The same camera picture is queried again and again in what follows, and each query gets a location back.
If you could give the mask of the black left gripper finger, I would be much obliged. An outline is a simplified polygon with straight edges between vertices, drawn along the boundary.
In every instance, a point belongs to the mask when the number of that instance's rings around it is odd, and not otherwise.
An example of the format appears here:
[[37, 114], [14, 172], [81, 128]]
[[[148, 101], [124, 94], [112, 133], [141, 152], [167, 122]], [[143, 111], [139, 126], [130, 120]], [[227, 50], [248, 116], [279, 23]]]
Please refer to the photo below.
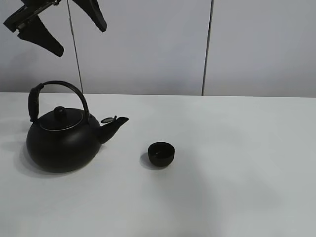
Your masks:
[[58, 57], [63, 55], [63, 46], [48, 31], [38, 16], [20, 24], [18, 31], [19, 39], [36, 44]]
[[107, 23], [97, 0], [73, 0], [73, 2], [90, 17], [90, 19], [101, 32], [106, 31]]

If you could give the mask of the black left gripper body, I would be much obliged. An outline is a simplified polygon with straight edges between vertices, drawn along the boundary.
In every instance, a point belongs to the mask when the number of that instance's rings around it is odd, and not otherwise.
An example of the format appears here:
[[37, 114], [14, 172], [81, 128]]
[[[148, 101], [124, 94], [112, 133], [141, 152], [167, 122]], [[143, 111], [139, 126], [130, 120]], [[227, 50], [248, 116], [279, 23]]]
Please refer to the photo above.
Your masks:
[[41, 12], [52, 5], [58, 5], [60, 1], [61, 0], [23, 0], [22, 3], [24, 5], [10, 15], [3, 24], [12, 32], [16, 30], [20, 31]]

